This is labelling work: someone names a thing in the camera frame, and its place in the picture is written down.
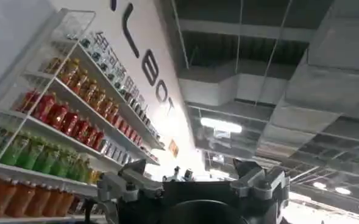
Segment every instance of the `shelf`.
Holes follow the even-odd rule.
[[[26,114],[24,113],[10,110],[0,110],[0,113],[6,116],[17,117],[20,119],[23,119],[26,116]],[[122,165],[117,163],[114,159],[111,159],[101,154],[100,152],[95,151],[91,147],[79,142],[74,138],[69,137],[68,135],[58,131],[55,128],[52,128],[51,126],[43,123],[42,121],[39,121],[34,117],[27,117],[25,127],[30,132],[39,131],[39,133],[43,135],[43,137],[45,137],[47,140],[67,145],[69,147],[72,147],[79,153],[87,153],[90,156],[97,158],[98,160],[106,163],[106,166],[108,167],[107,171],[111,171],[111,169],[119,170],[120,168],[122,168]]]
[[[75,41],[60,40],[63,43],[75,44]],[[80,63],[84,69],[87,69],[88,76],[92,79],[97,80],[98,85],[106,90],[108,96],[114,98],[119,104],[119,112],[123,118],[125,118],[130,126],[138,132],[143,138],[145,144],[150,146],[152,149],[164,150],[162,144],[152,135],[147,128],[146,124],[140,119],[140,117],[134,112],[134,110],[128,105],[125,99],[120,95],[117,89],[113,86],[111,81],[104,75],[100,67],[90,57],[88,52],[77,44],[74,52],[71,55],[80,59]]]
[[[70,215],[66,217],[23,217],[23,218],[0,218],[0,223],[36,223],[36,222],[74,222],[83,221],[84,215]],[[91,215],[91,220],[104,220],[104,215]]]
[[[42,73],[42,72],[29,72],[27,74],[27,76],[41,77],[44,79],[53,78],[53,75]],[[147,162],[149,162],[151,164],[159,165],[158,162],[156,162],[152,157],[150,157],[148,154],[146,154],[146,152],[142,151],[139,148],[139,146],[137,146],[126,135],[124,135],[124,133],[119,131],[110,122],[108,122],[102,115],[97,113],[88,103],[86,103],[76,93],[74,93],[72,90],[70,90],[68,88],[68,86],[66,86],[61,80],[59,80],[58,78],[55,78],[50,89],[51,89],[51,91],[55,91],[60,99],[68,102],[69,106],[71,108],[73,108],[75,110],[79,110],[79,113],[81,115],[83,115],[84,117],[88,117],[90,119],[90,121],[92,122],[92,124],[96,124],[96,125],[98,125],[98,127],[102,128],[106,135],[108,135],[113,140],[115,140],[120,146],[124,147],[130,154],[133,154],[134,156],[139,157],[139,158],[144,158],[147,160]],[[138,118],[138,116],[128,119],[127,121],[132,121],[132,120],[136,121],[137,119],[140,121],[140,118]]]
[[[78,194],[97,197],[97,187],[95,185],[44,174],[33,170],[22,169],[15,166],[8,166],[1,163],[0,177],[15,177],[15,179],[20,181],[31,181],[36,184],[45,183],[51,186],[63,186],[75,191]]]

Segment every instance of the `light fixture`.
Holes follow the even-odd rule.
[[[346,194],[346,195],[351,194],[350,190],[343,188],[343,187],[336,187],[335,190],[337,191],[337,193],[340,193],[340,194]]]
[[[202,117],[201,124],[206,127],[231,133],[240,133],[241,126],[227,121],[220,121],[212,118]]]
[[[327,185],[325,185],[323,183],[320,183],[320,182],[314,182],[313,186],[318,188],[318,189],[322,189],[322,190],[325,190],[325,188],[327,187]]]

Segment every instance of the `black lettering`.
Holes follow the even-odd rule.
[[[132,49],[132,51],[135,54],[136,58],[138,58],[140,56],[140,53],[138,52],[136,44],[133,41],[132,36],[130,36],[130,32],[129,32],[129,29],[128,29],[128,19],[129,19],[130,14],[132,13],[132,11],[133,11],[133,4],[129,3],[128,6],[125,9],[124,14],[123,14],[123,32],[124,32],[124,35],[126,37],[126,40],[129,43],[130,48]]]
[[[117,0],[111,0],[110,8],[113,12],[117,9]]]
[[[164,97],[161,97],[161,96],[160,96],[160,87],[162,87],[163,90],[164,90],[164,92],[165,92]],[[165,84],[165,82],[164,82],[163,80],[159,80],[159,82],[157,83],[155,94],[156,94],[157,100],[158,100],[160,103],[166,102],[167,97],[168,97],[168,93],[167,93],[167,86],[166,86],[166,84]]]
[[[159,67],[157,66],[154,53],[152,53],[150,49],[145,52],[143,61],[141,62],[141,67],[143,68],[149,84],[154,86],[157,76],[159,75]]]
[[[174,103],[172,102],[172,98],[171,98],[171,97],[168,98],[168,103],[169,103],[168,112],[170,112],[171,109],[174,109]]]

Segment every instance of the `robotic arm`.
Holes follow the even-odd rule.
[[[142,175],[146,162],[127,164],[98,181],[98,202],[109,224],[280,224],[289,177],[266,173],[255,162],[235,160],[236,181],[155,182]]]

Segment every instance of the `exposed ceiling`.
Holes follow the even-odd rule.
[[[359,213],[359,0],[177,0],[177,17],[164,4],[205,168],[279,166],[295,191]],[[221,137],[201,117],[243,131]]]

